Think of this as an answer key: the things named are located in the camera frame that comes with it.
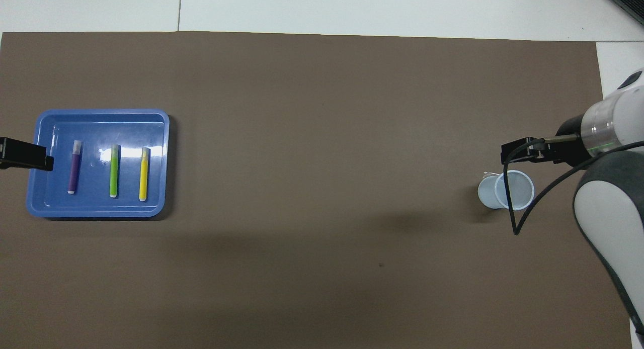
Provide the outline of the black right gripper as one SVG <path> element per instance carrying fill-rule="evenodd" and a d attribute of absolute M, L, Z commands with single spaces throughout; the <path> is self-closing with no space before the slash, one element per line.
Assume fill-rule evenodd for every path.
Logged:
<path fill-rule="evenodd" d="M 577 166 L 591 159 L 586 146 L 581 139 L 581 124 L 583 115 L 566 120 L 556 132 L 556 136 L 575 134 L 574 141 L 550 143 L 550 151 L 545 150 L 546 145 L 540 138 L 525 137 L 510 141 L 502 145 L 502 163 L 531 162 L 540 163 L 552 161 L 554 164 L 566 163 Z M 524 146 L 515 155 L 510 156 L 515 149 Z"/>

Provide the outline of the green highlighter pen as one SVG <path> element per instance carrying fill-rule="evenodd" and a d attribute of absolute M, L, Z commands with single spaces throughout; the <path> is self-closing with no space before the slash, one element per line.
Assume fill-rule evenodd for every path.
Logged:
<path fill-rule="evenodd" d="M 120 145 L 111 145 L 110 153 L 110 198 L 116 198 L 119 195 Z"/>

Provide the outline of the brown table mat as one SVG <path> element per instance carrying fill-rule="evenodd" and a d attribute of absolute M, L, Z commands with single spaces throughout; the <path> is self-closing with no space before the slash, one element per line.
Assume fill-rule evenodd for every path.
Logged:
<path fill-rule="evenodd" d="M 0 349 L 631 349 L 580 175 L 518 236 L 476 193 L 602 98 L 594 42 L 3 33 L 0 135 L 156 108 L 171 140 L 150 220 L 36 218 L 0 172 Z"/>

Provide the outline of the yellow highlighter pen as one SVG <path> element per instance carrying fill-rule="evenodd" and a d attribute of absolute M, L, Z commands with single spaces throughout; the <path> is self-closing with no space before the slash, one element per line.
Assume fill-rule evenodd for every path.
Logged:
<path fill-rule="evenodd" d="M 148 192 L 148 173 L 151 150 L 143 147 L 141 150 L 140 172 L 139 172 L 139 190 L 138 199 L 140 202 L 146 202 Z"/>

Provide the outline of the translucent plastic cup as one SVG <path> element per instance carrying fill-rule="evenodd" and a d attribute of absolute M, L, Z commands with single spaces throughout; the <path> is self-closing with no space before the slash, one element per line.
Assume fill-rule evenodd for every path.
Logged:
<path fill-rule="evenodd" d="M 522 211 L 533 202 L 535 189 L 529 175 L 519 170 L 509 170 L 509 193 L 512 209 Z M 479 200 L 490 209 L 509 209 L 504 175 L 482 179 L 477 188 Z"/>

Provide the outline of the blue plastic tray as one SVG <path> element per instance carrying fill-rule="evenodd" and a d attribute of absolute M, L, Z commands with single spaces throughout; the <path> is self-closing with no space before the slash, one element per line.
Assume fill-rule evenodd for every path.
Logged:
<path fill-rule="evenodd" d="M 29 174 L 26 208 L 43 218 L 151 218 L 166 201 L 170 117 L 161 109 L 51 109 L 35 122 L 34 143 L 52 171 Z M 83 142 L 78 187 L 67 193 L 73 142 Z M 111 145 L 120 145 L 119 195 L 110 198 Z M 146 202 L 138 199 L 141 150 L 151 150 Z"/>

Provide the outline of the purple highlighter pen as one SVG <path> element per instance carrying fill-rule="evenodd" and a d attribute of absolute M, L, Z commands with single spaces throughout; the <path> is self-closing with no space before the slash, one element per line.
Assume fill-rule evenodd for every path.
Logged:
<path fill-rule="evenodd" d="M 75 140 L 71 151 L 69 180 L 67 182 L 67 193 L 74 195 L 78 187 L 79 170 L 81 167 L 83 142 Z"/>

